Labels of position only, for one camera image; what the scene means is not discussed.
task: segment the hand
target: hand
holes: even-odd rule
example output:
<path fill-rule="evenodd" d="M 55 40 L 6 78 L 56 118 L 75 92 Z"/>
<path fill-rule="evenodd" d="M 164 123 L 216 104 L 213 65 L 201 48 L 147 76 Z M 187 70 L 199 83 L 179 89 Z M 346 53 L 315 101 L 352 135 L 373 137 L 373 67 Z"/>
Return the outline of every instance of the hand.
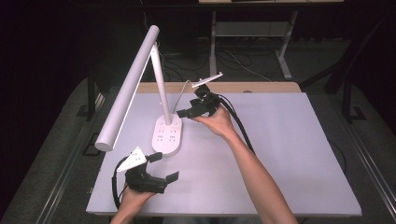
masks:
<path fill-rule="evenodd" d="M 219 105 L 215 114 L 210 117 L 199 116 L 193 120 L 203 123 L 209 130 L 221 137 L 226 137 L 230 133 L 234 133 L 233 124 L 231 123 L 230 113 Z"/>
<path fill-rule="evenodd" d="M 122 193 L 120 209 L 111 219 L 111 223 L 129 223 L 153 195 L 155 193 L 137 192 L 126 186 L 126 189 Z"/>

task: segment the power outlet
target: power outlet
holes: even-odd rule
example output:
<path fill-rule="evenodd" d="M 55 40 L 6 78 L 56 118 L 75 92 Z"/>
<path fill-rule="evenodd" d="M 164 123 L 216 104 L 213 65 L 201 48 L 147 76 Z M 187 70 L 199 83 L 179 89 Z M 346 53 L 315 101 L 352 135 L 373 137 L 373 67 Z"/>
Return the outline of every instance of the power outlet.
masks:
<path fill-rule="evenodd" d="M 160 116 L 155 122 L 154 134 L 152 135 L 152 147 L 154 151 L 161 152 L 165 157 L 175 155 L 181 143 L 181 131 L 183 123 L 178 115 L 172 115 L 172 123 L 165 124 L 164 116 Z"/>

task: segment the white table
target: white table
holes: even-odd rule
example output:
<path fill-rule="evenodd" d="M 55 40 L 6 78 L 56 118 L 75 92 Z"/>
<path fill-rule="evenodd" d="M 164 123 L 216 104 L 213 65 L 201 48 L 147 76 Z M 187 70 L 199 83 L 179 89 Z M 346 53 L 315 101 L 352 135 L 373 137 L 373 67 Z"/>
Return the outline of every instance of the white table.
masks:
<path fill-rule="evenodd" d="M 233 85 L 249 90 L 248 84 Z M 225 92 L 223 95 L 233 103 L 257 156 L 279 185 L 294 215 L 361 215 L 356 197 L 304 93 Z M 168 94 L 169 104 L 177 97 L 177 93 Z M 184 93 L 177 110 L 191 107 L 193 98 L 193 93 Z M 106 216 L 116 213 L 111 176 L 118 161 L 135 147 L 141 147 L 147 155 L 153 153 L 150 143 L 154 122 L 162 113 L 159 102 L 157 93 L 138 93 L 134 98 L 115 150 L 107 152 L 104 158 L 88 213 Z M 180 151 L 174 157 L 148 164 L 148 172 L 161 178 L 180 171 L 179 180 L 168 185 L 165 194 L 152 197 L 140 216 L 255 216 L 257 212 L 231 150 L 201 123 L 190 119 L 183 122 Z M 118 175 L 118 182 L 121 192 L 123 174 Z"/>

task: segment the forearm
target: forearm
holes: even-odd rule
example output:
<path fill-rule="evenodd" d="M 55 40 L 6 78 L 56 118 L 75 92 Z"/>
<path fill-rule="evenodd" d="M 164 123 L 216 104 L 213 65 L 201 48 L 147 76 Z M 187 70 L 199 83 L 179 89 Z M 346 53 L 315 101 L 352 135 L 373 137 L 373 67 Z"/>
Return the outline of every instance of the forearm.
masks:
<path fill-rule="evenodd" d="M 230 146 L 247 192 L 263 223 L 296 223 L 276 182 L 235 132 L 223 135 Z"/>
<path fill-rule="evenodd" d="M 134 215 L 128 211 L 119 211 L 112 219 L 110 224 L 128 224 L 134 219 Z"/>

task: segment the desk lamp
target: desk lamp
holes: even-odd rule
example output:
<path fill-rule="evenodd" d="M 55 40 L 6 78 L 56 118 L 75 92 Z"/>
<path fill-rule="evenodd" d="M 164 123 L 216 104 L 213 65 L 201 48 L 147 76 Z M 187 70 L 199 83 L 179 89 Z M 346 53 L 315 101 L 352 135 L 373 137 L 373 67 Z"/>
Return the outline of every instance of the desk lamp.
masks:
<path fill-rule="evenodd" d="M 182 121 L 176 114 L 171 114 L 163 84 L 163 71 L 156 39 L 160 29 L 151 26 L 137 52 L 134 62 L 126 76 L 114 105 L 107 116 L 106 122 L 95 142 L 95 147 L 102 151 L 111 151 L 117 143 L 120 129 L 122 128 L 128 110 L 137 90 L 146 65 L 151 58 L 158 91 L 163 107 L 163 115 L 155 122 L 152 147 L 154 151 L 161 152 L 164 156 L 177 153 L 180 146 Z"/>

